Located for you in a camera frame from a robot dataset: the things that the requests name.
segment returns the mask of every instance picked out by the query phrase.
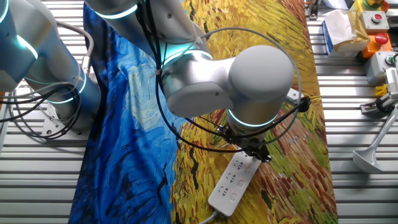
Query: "metal slat table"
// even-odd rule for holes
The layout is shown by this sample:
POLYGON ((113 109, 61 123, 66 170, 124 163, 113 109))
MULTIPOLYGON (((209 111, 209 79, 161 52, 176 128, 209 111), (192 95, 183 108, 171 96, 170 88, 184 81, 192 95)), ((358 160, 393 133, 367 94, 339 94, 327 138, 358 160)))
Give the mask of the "metal slat table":
MULTIPOLYGON (((56 19, 83 27, 83 1, 44 1, 56 19)), ((361 64, 353 59, 329 59, 320 27, 330 9, 308 21, 325 112, 333 185, 341 224, 398 223, 398 122, 383 139, 376 157, 386 170, 367 175, 353 164, 352 151, 370 145, 384 125, 369 119, 359 105, 374 101, 361 64)), ((398 15, 390 9, 387 15, 398 15)), ((81 62, 83 36, 59 28, 69 51, 81 62)), ((32 105, 22 105, 28 110, 32 105)), ((41 131, 40 110, 26 116, 41 131)), ((41 144, 10 123, 0 154, 0 223, 67 223, 85 145, 62 147, 41 144)))

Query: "electrical outlet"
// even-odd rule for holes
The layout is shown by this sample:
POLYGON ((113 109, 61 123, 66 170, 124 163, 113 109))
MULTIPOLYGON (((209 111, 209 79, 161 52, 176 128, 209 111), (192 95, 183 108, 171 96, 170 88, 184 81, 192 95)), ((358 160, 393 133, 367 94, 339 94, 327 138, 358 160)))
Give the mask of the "electrical outlet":
POLYGON ((211 193, 208 203, 215 210, 230 217, 260 164, 260 160, 244 152, 236 153, 211 193))
POLYGON ((232 184, 236 180, 236 174, 229 173, 225 176, 225 178, 232 184))

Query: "orange object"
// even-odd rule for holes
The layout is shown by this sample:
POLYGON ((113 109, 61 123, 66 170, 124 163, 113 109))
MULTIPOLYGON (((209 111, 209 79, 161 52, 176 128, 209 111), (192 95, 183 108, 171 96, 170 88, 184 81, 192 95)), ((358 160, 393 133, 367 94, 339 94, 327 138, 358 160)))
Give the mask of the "orange object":
POLYGON ((390 9, 390 4, 388 4, 388 2, 383 2, 380 6, 381 11, 383 12, 387 12, 390 9))
POLYGON ((370 43, 362 51, 363 58, 371 58, 374 53, 379 51, 392 51, 392 46, 388 34, 368 34, 370 43))

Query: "robotic arm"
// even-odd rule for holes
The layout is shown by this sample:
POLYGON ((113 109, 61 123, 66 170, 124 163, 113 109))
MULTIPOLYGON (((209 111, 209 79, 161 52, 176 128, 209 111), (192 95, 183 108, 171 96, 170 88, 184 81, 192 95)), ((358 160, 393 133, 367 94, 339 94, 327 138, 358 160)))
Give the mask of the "robotic arm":
MULTIPOLYGON (((85 2, 122 36, 155 59, 143 32, 143 27, 150 27, 146 4, 140 0, 85 2)), ((255 46, 237 57, 213 60, 206 39, 198 38, 203 31, 188 18, 180 1, 151 0, 150 3, 164 62, 160 85, 174 115, 191 118, 226 108, 233 133, 245 135, 268 127, 284 101, 294 105, 302 97, 290 88, 294 67, 281 50, 255 46)), ((247 140, 263 138, 262 134, 247 140)), ((238 144, 247 147, 248 141, 238 144)))
MULTIPOLYGON (((40 0, 0 0, 0 49, 0 91, 12 91, 23 78, 34 90, 60 82, 76 84, 81 112, 73 128, 92 126, 100 89, 63 44, 53 15, 40 0)), ((48 101, 60 119, 67 120, 79 110, 73 93, 52 95, 48 101)))
MULTIPOLYGON (((241 147, 261 142, 284 101, 296 105, 303 96, 291 89, 294 67, 281 50, 255 46, 237 57, 213 60, 203 31, 192 22, 179 0, 85 0, 122 36, 155 59, 151 44, 162 52, 161 89, 176 116, 191 118, 228 109, 228 129, 241 147), (157 43, 148 42, 150 19, 157 43)), ((59 81, 75 83, 81 97, 81 116, 75 129, 90 127, 100 102, 99 88, 86 77, 63 45, 57 24, 40 0, 0 0, 0 91, 11 91, 25 78, 35 90, 59 81)), ((71 94, 51 96, 61 118, 77 110, 71 94)))

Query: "white box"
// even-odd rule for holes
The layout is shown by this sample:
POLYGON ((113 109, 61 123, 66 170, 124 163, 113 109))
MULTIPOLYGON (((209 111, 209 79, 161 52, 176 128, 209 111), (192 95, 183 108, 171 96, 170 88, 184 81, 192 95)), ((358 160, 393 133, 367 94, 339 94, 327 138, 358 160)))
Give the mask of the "white box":
POLYGON ((363 11, 359 15, 366 32, 368 34, 386 33, 390 27, 388 26, 386 13, 383 11, 363 11), (374 16, 381 16, 381 20, 373 21, 374 16))

